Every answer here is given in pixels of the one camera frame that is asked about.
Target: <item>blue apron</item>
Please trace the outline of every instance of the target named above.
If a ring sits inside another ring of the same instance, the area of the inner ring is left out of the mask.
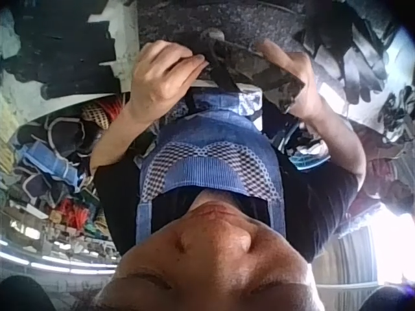
[[[217,96],[215,100],[209,100],[209,95],[195,97],[196,107],[203,111],[177,119],[177,111],[186,110],[180,101],[165,118],[174,122],[163,125],[154,148],[139,163],[137,243],[151,234],[152,200],[183,186],[266,200],[271,228],[285,236],[283,188],[275,152],[254,124],[237,113],[246,111],[241,109],[246,104],[241,95],[225,94],[222,100]]]

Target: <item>man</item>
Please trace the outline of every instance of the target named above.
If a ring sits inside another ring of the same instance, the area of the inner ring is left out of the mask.
[[[154,149],[134,162],[127,152],[133,140],[168,114],[208,65],[175,43],[146,44],[130,101],[91,157],[108,227],[123,254],[97,306],[321,308],[307,262],[360,189],[366,159],[355,133],[319,97],[308,57],[269,40],[257,50],[305,83],[290,113],[321,135],[331,161],[298,172],[246,117],[227,105],[215,108],[212,97],[194,97],[209,108],[162,127]],[[222,103],[231,97],[216,96]]]

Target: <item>wrist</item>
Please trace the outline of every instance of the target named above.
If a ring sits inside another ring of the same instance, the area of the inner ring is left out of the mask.
[[[135,126],[146,126],[147,128],[153,123],[153,121],[148,121],[143,118],[131,100],[126,103],[122,112],[124,113],[124,117],[134,123]]]
[[[122,110],[120,117],[122,118],[123,122],[131,127],[132,130],[141,130],[142,128],[148,128],[152,122],[148,122],[145,120],[141,120],[131,102],[127,102],[124,109]]]
[[[327,118],[330,118],[330,114],[334,113],[334,111],[331,109],[323,97],[319,95],[317,101],[318,103],[314,105],[313,112],[303,119],[304,123],[312,126],[313,128],[322,122],[325,122]]]

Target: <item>nose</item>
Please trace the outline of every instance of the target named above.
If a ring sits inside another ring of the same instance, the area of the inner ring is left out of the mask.
[[[220,214],[209,215],[188,225],[180,238],[185,253],[222,263],[241,259],[249,252],[252,243],[247,230]]]

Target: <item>hand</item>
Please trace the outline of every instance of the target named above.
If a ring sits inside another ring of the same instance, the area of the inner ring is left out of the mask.
[[[289,113],[301,120],[308,122],[313,120],[320,113],[323,103],[317,93],[316,82],[314,81],[313,67],[311,61],[303,52],[284,52],[274,42],[266,39],[258,43],[257,50],[270,62],[284,68],[304,82],[304,88],[296,98],[295,104]]]
[[[127,109],[151,124],[164,116],[187,92],[208,63],[187,47],[166,41],[146,44],[137,58]]]

